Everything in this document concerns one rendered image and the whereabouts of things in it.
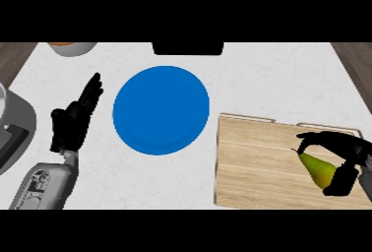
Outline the grey bowl with orange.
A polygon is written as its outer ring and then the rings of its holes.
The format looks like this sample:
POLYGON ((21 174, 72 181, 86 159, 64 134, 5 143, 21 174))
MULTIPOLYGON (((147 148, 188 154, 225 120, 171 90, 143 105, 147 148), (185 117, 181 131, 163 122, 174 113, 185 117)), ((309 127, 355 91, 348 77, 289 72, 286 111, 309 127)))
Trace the grey bowl with orange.
POLYGON ((92 49, 95 42, 50 42, 48 46, 57 55, 75 57, 92 49))

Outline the black appliance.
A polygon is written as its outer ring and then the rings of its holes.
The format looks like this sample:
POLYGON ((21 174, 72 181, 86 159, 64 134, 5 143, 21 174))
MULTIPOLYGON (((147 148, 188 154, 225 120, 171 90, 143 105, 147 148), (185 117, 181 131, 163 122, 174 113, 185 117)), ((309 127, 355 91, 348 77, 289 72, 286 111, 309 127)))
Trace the black appliance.
POLYGON ((151 44, 156 55, 197 55, 215 56, 222 53, 221 42, 154 42, 151 44))

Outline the blue plate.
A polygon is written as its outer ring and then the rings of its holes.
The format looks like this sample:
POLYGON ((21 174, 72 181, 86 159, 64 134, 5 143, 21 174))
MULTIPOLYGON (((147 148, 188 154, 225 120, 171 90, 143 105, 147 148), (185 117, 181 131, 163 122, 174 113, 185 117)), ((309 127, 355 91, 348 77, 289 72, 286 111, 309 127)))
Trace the blue plate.
POLYGON ((117 91, 112 118, 122 142, 162 156, 196 140, 209 117, 209 95, 197 77, 175 66, 141 70, 117 91))

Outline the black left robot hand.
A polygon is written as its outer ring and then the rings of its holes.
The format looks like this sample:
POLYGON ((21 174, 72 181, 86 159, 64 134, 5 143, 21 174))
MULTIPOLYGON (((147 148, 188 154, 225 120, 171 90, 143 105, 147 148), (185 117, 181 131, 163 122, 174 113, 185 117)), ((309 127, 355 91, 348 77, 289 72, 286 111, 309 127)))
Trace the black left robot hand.
POLYGON ((48 150, 76 152, 82 146, 89 118, 103 93, 100 74, 95 73, 86 82, 81 96, 64 109, 55 108, 50 113, 51 143, 48 150))

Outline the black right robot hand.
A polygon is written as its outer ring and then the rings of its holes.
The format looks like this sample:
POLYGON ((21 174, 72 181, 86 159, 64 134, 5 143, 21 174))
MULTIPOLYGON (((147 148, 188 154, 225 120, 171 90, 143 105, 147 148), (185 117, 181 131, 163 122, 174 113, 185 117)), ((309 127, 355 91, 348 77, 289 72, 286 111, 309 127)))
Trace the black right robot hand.
POLYGON ((372 168, 372 143, 339 132, 320 131, 296 135, 302 140, 298 152, 302 153, 306 146, 317 145, 326 148, 342 159, 342 165, 334 169, 330 184, 323 189, 326 196, 342 197, 349 194, 354 182, 358 182, 360 166, 372 168))

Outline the grey round appliance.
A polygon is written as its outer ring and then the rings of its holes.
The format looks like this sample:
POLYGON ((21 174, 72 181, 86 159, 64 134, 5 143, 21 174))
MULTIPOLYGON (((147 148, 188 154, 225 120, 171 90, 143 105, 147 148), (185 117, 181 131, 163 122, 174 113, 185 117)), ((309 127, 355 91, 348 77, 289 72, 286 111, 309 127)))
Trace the grey round appliance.
POLYGON ((0 84, 0 175, 20 158, 36 130, 30 104, 0 84))

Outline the green yellow pear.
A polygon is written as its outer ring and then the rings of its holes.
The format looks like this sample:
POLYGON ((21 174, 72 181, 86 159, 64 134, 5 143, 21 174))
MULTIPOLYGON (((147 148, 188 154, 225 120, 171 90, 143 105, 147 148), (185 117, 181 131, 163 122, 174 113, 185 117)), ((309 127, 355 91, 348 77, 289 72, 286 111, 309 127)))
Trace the green yellow pear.
POLYGON ((296 167, 308 174, 312 183, 320 189, 326 189, 334 174, 334 166, 324 160, 292 149, 296 157, 296 167))

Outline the pale wooden tray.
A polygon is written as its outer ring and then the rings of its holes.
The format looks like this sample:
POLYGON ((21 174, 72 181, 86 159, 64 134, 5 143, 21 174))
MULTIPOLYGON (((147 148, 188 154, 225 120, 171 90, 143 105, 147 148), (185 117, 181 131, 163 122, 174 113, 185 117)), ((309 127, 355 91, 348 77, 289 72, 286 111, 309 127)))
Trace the pale wooden tray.
POLYGON ((372 210, 360 186, 345 197, 326 196, 312 182, 295 150, 305 132, 331 131, 358 137, 361 132, 299 122, 222 113, 218 118, 215 199, 236 209, 372 210))

